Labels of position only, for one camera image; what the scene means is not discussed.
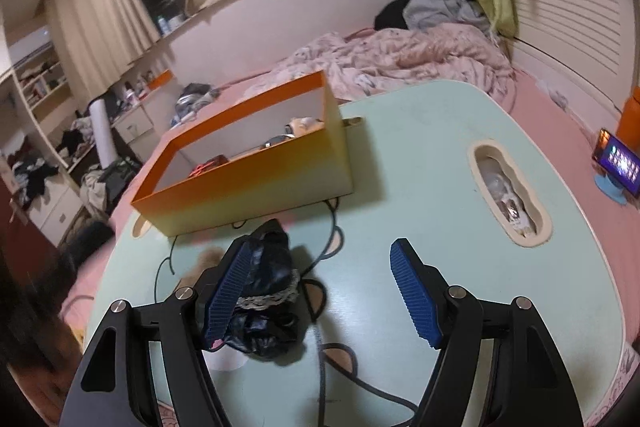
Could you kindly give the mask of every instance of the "light green table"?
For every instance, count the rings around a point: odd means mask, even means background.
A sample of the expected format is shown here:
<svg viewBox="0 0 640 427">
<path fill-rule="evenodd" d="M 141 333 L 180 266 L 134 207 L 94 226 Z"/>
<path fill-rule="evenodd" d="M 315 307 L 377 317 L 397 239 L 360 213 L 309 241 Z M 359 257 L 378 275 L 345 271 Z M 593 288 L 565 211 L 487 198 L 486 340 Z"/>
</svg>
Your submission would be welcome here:
<svg viewBox="0 0 640 427">
<path fill-rule="evenodd" d="M 564 359 L 584 418 L 605 396 L 620 361 L 622 311 L 602 252 L 558 174 L 524 132 L 485 93 L 432 82 L 342 106 L 355 192 L 278 214 L 314 309 L 326 306 L 287 360 L 259 362 L 223 347 L 207 365 L 233 425 L 244 427 L 392 427 L 420 402 L 438 353 L 420 339 L 389 268 L 389 247 L 407 237 L 425 263 L 477 298 L 511 302 L 526 295 L 542 314 Z M 551 240 L 518 247 L 478 193 L 467 160 L 476 140 L 502 143 L 553 222 Z M 154 282 L 173 239 L 151 229 L 132 237 L 134 214 L 107 266 L 88 338 L 116 299 L 154 302 Z M 231 241 L 266 220 L 181 236 L 158 273 L 158 299 L 210 245 Z M 309 313 L 300 299 L 300 312 Z M 465 425 L 477 425 L 488 379 L 484 341 Z M 171 403 L 152 346 L 158 398 Z"/>
</svg>

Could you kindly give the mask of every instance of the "pink floral blanket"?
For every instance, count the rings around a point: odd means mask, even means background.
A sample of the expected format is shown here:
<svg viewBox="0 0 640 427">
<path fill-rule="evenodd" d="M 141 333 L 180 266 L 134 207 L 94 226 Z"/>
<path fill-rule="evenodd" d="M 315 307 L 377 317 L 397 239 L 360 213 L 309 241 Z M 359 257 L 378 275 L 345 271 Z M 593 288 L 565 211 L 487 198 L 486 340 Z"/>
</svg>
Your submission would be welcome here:
<svg viewBox="0 0 640 427">
<path fill-rule="evenodd" d="M 319 70 L 341 100 L 437 78 L 473 84 L 508 112 L 516 95 L 513 68 L 500 49 L 473 26 L 444 23 L 427 32 L 390 28 L 350 41 L 323 35 L 262 75 L 241 100 Z"/>
</svg>

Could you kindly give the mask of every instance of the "orange bottle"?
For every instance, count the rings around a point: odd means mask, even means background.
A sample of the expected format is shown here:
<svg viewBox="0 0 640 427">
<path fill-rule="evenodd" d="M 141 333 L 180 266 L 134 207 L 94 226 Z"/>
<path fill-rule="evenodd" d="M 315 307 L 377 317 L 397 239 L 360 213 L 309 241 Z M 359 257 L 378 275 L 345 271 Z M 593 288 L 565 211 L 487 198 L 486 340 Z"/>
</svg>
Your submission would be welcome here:
<svg viewBox="0 0 640 427">
<path fill-rule="evenodd" d="M 640 149 L 640 87 L 634 89 L 625 103 L 616 137 L 632 151 Z"/>
</svg>

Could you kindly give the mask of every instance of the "smartphone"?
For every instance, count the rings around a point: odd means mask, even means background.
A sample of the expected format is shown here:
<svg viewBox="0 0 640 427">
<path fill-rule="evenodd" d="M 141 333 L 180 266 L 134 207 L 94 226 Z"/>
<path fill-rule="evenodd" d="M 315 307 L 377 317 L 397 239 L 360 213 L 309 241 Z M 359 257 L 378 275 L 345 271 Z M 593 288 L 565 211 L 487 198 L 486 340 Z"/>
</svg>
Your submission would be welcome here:
<svg viewBox="0 0 640 427">
<path fill-rule="evenodd" d="M 606 129 L 600 131 L 592 157 L 633 197 L 640 196 L 640 158 Z"/>
</svg>

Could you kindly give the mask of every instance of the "yellow and orange box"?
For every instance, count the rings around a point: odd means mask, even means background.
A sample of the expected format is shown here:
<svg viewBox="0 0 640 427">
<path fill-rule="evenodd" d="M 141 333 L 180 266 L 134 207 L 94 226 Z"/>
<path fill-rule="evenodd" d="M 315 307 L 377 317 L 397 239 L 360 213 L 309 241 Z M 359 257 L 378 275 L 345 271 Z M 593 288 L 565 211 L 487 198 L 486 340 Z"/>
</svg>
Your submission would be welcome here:
<svg viewBox="0 0 640 427">
<path fill-rule="evenodd" d="M 259 149 L 283 134 L 290 120 L 306 117 L 323 124 Z M 251 150 L 255 152 L 243 155 Z M 197 165 L 218 155 L 229 163 L 188 177 Z M 173 237 L 351 192 L 342 117 L 319 71 L 241 102 L 171 140 L 131 204 Z"/>
</svg>

